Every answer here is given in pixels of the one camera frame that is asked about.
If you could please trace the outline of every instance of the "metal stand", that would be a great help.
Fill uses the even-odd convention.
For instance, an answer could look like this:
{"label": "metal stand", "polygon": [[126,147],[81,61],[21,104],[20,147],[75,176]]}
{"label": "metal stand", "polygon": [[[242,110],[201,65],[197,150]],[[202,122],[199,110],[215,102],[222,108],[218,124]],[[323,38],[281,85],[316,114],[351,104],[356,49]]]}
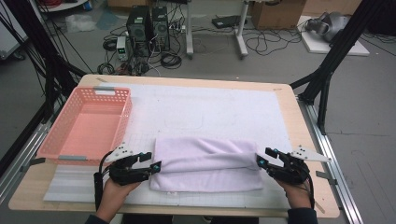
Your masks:
{"label": "metal stand", "polygon": [[291,87],[296,89],[306,83],[309,83],[303,93],[299,94],[299,99],[307,105],[313,105],[315,98],[320,94],[318,126],[322,134],[325,132],[325,117],[327,110],[327,101],[329,96],[330,81],[335,69],[355,45],[364,29],[378,12],[378,10],[388,0],[363,0],[356,9],[344,31],[341,32],[334,45],[330,49],[326,58],[320,67],[307,77],[303,77],[293,83]]}
{"label": "metal stand", "polygon": [[242,37],[242,32],[244,31],[245,19],[248,13],[248,1],[244,1],[241,12],[241,20],[239,20],[239,27],[235,30],[235,37],[239,48],[241,49],[241,59],[248,56],[247,46],[245,45],[244,38]]}
{"label": "metal stand", "polygon": [[194,48],[192,46],[191,0],[187,1],[186,49],[187,49],[187,56],[190,59],[192,59],[192,54],[194,53]]}

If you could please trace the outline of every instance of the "dark sleeve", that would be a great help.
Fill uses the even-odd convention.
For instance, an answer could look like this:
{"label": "dark sleeve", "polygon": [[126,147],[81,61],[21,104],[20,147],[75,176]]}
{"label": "dark sleeve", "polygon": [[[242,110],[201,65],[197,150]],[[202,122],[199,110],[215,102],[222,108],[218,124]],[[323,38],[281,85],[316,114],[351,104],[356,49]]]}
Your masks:
{"label": "dark sleeve", "polygon": [[294,208],[288,211],[289,224],[318,224],[317,212],[311,208]]}
{"label": "dark sleeve", "polygon": [[87,221],[85,221],[85,224],[108,224],[108,223],[103,221],[102,219],[100,219],[97,216],[90,215],[88,217]]}

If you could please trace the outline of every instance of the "cardboard box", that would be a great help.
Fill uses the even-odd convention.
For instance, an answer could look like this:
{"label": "cardboard box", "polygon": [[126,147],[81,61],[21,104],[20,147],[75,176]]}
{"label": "cardboard box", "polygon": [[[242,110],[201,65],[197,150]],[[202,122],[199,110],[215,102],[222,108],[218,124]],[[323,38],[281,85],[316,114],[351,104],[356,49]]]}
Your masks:
{"label": "cardboard box", "polygon": [[150,0],[107,0],[109,7],[150,6]]}
{"label": "cardboard box", "polygon": [[303,15],[320,16],[323,12],[338,11],[344,15],[353,15],[361,0],[307,0]]}
{"label": "cardboard box", "polygon": [[306,0],[283,0],[275,6],[255,3],[251,15],[258,30],[294,29],[301,17]]}

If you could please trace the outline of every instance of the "table leg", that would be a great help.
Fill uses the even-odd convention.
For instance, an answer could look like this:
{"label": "table leg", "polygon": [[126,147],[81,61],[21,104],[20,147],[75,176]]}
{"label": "table leg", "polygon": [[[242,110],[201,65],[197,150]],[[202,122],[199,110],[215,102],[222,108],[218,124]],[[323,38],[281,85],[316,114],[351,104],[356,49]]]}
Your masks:
{"label": "table leg", "polygon": [[244,1],[244,5],[242,6],[241,12],[241,20],[239,22],[239,27],[235,30],[235,36],[238,43],[239,48],[241,49],[241,59],[248,56],[248,50],[245,45],[244,38],[242,37],[242,32],[244,31],[245,19],[248,13],[248,1]]}
{"label": "table leg", "polygon": [[194,49],[192,46],[192,30],[191,30],[191,0],[187,1],[187,27],[186,27],[186,49],[187,56],[192,59]]}

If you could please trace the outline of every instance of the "white bracket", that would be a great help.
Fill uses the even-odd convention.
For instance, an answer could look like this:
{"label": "white bracket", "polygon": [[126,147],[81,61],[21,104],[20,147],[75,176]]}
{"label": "white bracket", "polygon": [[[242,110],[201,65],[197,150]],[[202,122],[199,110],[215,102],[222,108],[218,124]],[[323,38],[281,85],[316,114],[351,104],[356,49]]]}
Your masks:
{"label": "white bracket", "polygon": [[105,162],[117,161],[133,155],[134,153],[132,150],[126,146],[125,142],[122,142],[110,155],[107,156]]}
{"label": "white bracket", "polygon": [[322,161],[322,162],[330,162],[332,158],[325,157],[323,155],[318,154],[317,152],[304,148],[302,146],[294,149],[290,155],[294,158],[301,159],[303,161]]}

